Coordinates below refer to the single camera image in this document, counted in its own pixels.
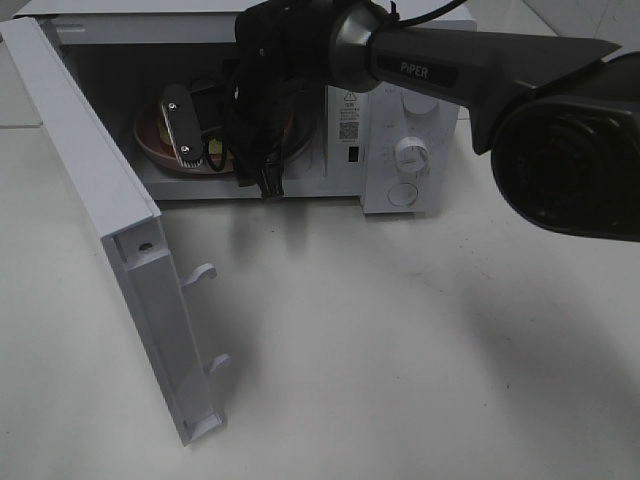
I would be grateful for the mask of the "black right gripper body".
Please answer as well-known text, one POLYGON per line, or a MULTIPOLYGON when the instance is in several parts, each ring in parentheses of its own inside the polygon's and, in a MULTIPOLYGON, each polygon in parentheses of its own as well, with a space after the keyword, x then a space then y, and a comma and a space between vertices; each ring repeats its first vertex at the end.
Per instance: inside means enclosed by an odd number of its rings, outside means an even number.
POLYGON ((284 173, 283 138, 299 91, 299 78, 269 62, 244 59, 234 70, 225 91, 223 144, 241 187, 258 186, 265 162, 281 163, 284 173))

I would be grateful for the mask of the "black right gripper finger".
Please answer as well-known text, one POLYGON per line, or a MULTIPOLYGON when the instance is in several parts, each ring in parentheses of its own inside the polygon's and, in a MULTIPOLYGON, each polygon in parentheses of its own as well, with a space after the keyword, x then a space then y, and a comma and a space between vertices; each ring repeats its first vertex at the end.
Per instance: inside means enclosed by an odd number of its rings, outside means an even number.
POLYGON ((283 165, 278 162, 265 162, 258 169, 257 184, 263 199, 276 199, 284 196, 283 165))

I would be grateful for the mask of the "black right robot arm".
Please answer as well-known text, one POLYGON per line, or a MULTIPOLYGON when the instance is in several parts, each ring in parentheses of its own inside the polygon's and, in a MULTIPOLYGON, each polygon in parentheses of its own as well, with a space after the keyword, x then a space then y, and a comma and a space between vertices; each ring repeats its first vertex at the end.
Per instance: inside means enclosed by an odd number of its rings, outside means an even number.
POLYGON ((240 179, 283 193, 281 144, 306 82, 390 83, 466 108, 472 147, 528 222, 639 238, 639 56, 615 43, 433 29, 371 1, 265 1, 240 13, 223 138, 240 179))

